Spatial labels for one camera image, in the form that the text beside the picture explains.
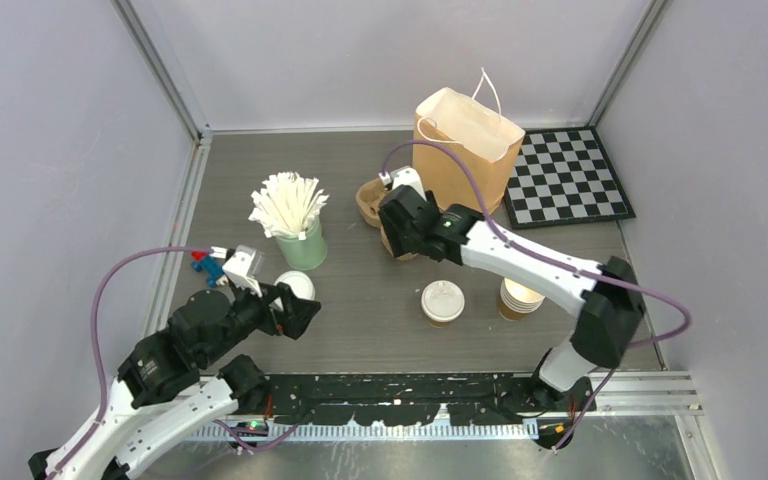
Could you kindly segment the white plastic cup lid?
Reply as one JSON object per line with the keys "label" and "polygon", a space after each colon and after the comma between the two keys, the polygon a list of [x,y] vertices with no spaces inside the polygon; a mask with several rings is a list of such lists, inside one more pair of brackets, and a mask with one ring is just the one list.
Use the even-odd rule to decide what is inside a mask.
{"label": "white plastic cup lid", "polygon": [[420,304],[427,319],[456,320],[463,313],[466,301],[463,291],[455,283],[436,280],[424,288]]}

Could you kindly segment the brown paper takeout bag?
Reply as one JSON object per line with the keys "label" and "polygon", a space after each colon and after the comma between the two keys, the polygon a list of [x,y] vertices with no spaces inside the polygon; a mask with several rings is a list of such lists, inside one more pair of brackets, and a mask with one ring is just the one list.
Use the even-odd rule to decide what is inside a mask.
{"label": "brown paper takeout bag", "polygon": [[415,109],[412,167],[437,204],[446,209],[461,204],[480,208],[470,179],[490,212],[501,204],[508,179],[523,144],[524,130],[502,115],[497,90],[487,73],[478,83],[493,94],[491,109],[470,96],[444,87],[423,100]]}

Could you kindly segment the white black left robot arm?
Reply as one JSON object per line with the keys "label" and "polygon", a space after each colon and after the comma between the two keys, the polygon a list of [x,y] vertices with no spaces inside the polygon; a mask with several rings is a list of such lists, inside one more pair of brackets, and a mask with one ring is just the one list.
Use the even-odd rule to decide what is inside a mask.
{"label": "white black left robot arm", "polygon": [[135,479],[157,457],[205,423],[237,410],[258,412],[264,373],[240,354],[182,405],[173,401],[255,331],[296,340],[322,305],[285,283],[193,294],[166,327],[140,340],[100,404],[58,449],[33,454],[35,479]]}

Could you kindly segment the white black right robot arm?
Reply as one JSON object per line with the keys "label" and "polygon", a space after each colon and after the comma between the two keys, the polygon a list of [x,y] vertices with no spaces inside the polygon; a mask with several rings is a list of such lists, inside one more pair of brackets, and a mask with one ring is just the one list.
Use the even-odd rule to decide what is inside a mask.
{"label": "white black right robot arm", "polygon": [[390,191],[379,218],[396,256],[418,254],[499,275],[536,291],[572,315],[572,332],[541,359],[532,376],[531,397],[556,410],[571,388],[596,368],[616,368],[646,312],[630,264],[583,260],[525,240],[476,210],[453,205],[441,210],[432,193],[410,186]]}

